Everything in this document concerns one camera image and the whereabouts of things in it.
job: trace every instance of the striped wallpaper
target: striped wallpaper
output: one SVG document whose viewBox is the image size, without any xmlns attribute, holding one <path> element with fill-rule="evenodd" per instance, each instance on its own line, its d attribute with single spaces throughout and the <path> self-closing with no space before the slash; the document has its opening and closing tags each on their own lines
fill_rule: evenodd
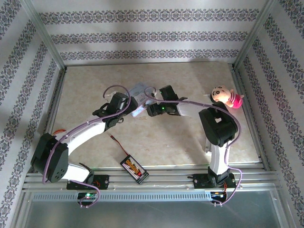
<svg viewBox="0 0 304 228">
<path fill-rule="evenodd" d="M 18 0 L 0 0 L 0 228 L 10 227 L 59 69 Z"/>
<path fill-rule="evenodd" d="M 67 65 L 233 63 L 265 0 L 34 0 Z"/>
<path fill-rule="evenodd" d="M 304 1 L 278 0 L 240 74 L 268 161 L 304 227 Z"/>
</svg>

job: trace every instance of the toy head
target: toy head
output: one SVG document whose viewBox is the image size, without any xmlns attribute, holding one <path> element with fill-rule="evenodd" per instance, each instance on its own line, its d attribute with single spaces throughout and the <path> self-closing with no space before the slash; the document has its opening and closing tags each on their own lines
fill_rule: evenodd
<svg viewBox="0 0 304 228">
<path fill-rule="evenodd" d="M 212 102 L 221 101 L 223 103 L 226 103 L 229 100 L 230 96 L 230 91 L 226 88 L 226 86 L 220 85 L 212 90 L 210 98 Z"/>
</svg>

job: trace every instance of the damask pattern border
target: damask pattern border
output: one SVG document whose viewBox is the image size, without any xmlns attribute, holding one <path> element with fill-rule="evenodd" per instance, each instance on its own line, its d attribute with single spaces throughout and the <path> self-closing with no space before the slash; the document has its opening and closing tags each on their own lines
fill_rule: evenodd
<svg viewBox="0 0 304 228">
<path fill-rule="evenodd" d="M 152 9 L 40 13 L 45 25 L 155 22 L 155 21 L 254 21 L 258 9 Z"/>
<path fill-rule="evenodd" d="M 280 139 L 280 135 L 276 129 L 271 113 L 269 111 L 266 98 L 263 95 L 262 88 L 259 85 L 259 81 L 257 79 L 256 73 L 248 56 L 245 57 L 243 64 L 246 69 L 252 89 L 255 93 L 256 101 L 259 105 L 260 112 L 263 116 L 264 123 L 266 125 L 269 138 L 271 139 L 274 152 L 277 156 L 277 160 L 279 161 L 281 172 L 284 175 L 284 180 L 288 187 L 289 194 L 291 195 L 291 200 L 294 202 L 294 208 L 297 211 L 297 216 L 300 218 L 300 223 L 304 227 L 304 208 L 303 208 L 304 201 L 303 201 L 303 196 L 301 196 L 301 190 L 297 186 L 298 184 L 297 181 L 295 181 L 295 175 L 292 172 L 291 164 L 287 159 L 285 149 Z"/>
<path fill-rule="evenodd" d="M 16 104 L 13 107 L 11 116 L 6 123 L 6 128 L 3 131 L 3 136 L 1 136 L 0 141 L 0 171 L 2 171 L 2 166 L 5 163 L 5 157 L 7 156 L 12 140 L 15 137 L 15 133 L 18 129 L 18 126 L 21 121 L 25 106 L 28 103 L 29 96 L 34 87 L 36 78 L 38 77 L 42 62 L 47 55 L 48 49 L 44 42 L 42 42 L 38 48 L 36 56 L 33 60 L 32 66 L 28 71 L 28 75 L 25 78 L 25 81 L 21 87 L 20 94 L 16 100 Z"/>
<path fill-rule="evenodd" d="M 24 135 L 24 140 L 22 146 L 18 153 L 18 158 L 14 164 L 14 171 L 9 179 L 9 185 L 6 187 L 7 191 L 4 193 L 4 200 L 1 202 L 0 208 L 0 228 L 4 228 L 6 225 L 7 217 L 11 211 L 11 205 L 16 196 L 17 187 L 20 184 L 21 174 L 23 172 L 26 160 L 28 158 L 28 153 L 31 148 L 31 143 L 34 138 L 35 131 L 38 128 L 40 117 L 44 108 L 44 104 L 49 92 L 50 85 L 52 83 L 54 72 L 57 68 L 56 62 L 52 59 L 47 74 L 45 76 L 42 88 L 39 92 L 38 99 L 36 101 L 35 108 L 33 110 L 32 117 L 29 121 L 28 128 Z"/>
<path fill-rule="evenodd" d="M 9 56 L 9 59 L 6 61 L 6 64 L 3 67 L 0 75 L 0 106 L 5 98 L 5 94 L 10 87 L 12 79 L 15 77 L 15 74 L 20 66 L 20 63 L 27 51 L 29 44 L 31 43 L 34 34 L 36 33 L 36 28 L 33 23 L 28 20 L 25 28 L 23 29 L 16 45 Z"/>
<path fill-rule="evenodd" d="M 219 58 L 236 57 L 236 49 L 185 49 L 185 50 L 122 50 L 61 52 L 63 60 L 144 59 L 144 58 Z"/>
<path fill-rule="evenodd" d="M 299 0 L 280 0 L 281 6 L 304 39 L 304 6 Z"/>
<path fill-rule="evenodd" d="M 276 73 L 271 66 L 270 60 L 259 38 L 256 38 L 252 44 L 252 48 L 260 62 L 260 66 L 263 69 L 266 80 L 270 86 L 272 94 L 274 95 L 274 99 L 276 100 L 278 109 L 280 110 L 281 116 L 285 122 L 285 126 L 290 134 L 290 138 L 293 140 L 293 145 L 302 161 L 302 165 L 304 166 L 304 136 L 302 135 L 302 131 L 299 129 L 300 126 L 294 117 L 294 113 L 289 106 L 289 102 L 286 99 L 285 93 L 281 88 L 280 82 L 277 79 Z"/>
<path fill-rule="evenodd" d="M 165 41 L 244 41 L 247 32 L 192 31 L 192 32 L 112 32 L 51 35 L 54 44 L 165 42 Z"/>
<path fill-rule="evenodd" d="M 280 28 L 275 23 L 275 20 L 271 15 L 267 18 L 264 28 L 272 40 L 273 45 L 275 46 L 276 51 L 279 54 L 281 61 L 284 64 L 286 71 L 289 73 L 291 81 L 297 89 L 297 92 L 304 104 L 304 71 L 301 69 L 299 61 L 293 54 L 287 40 L 283 36 L 283 33 L 280 31 Z"/>
<path fill-rule="evenodd" d="M 19 0 L 6 0 L 0 10 L 0 40 L 21 8 Z"/>
</svg>

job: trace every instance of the stuffed toy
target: stuffed toy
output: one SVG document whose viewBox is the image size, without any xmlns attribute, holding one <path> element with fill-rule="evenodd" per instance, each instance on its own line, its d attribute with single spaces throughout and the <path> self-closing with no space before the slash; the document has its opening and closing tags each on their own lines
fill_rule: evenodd
<svg viewBox="0 0 304 228">
<path fill-rule="evenodd" d="M 238 95 L 233 92 L 233 89 L 230 91 L 224 85 L 215 87 L 210 95 L 212 102 L 221 101 L 230 108 L 239 108 L 243 104 L 244 95 Z"/>
</svg>

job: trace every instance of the marble tile floor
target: marble tile floor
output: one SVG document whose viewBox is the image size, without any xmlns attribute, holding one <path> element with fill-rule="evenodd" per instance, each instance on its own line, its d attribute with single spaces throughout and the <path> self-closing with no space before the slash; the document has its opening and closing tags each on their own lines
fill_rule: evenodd
<svg viewBox="0 0 304 228">
<path fill-rule="evenodd" d="M 71 66 L 65 76 L 54 131 L 68 130 L 86 120 L 106 102 L 102 94 L 108 86 L 120 84 L 131 89 L 138 82 L 156 88 L 172 85 L 179 97 L 203 103 L 210 103 L 203 94 L 209 94 L 215 86 L 235 88 L 224 62 Z M 243 110 L 228 109 L 242 126 L 240 139 L 231 147 L 229 162 L 259 161 Z M 82 144 L 70 155 L 70 161 L 92 168 L 120 167 L 125 154 L 110 134 L 143 166 L 210 163 L 211 156 L 203 150 L 205 134 L 198 120 L 167 114 L 151 118 L 146 112 L 135 118 L 128 115 L 122 124 Z"/>
</svg>

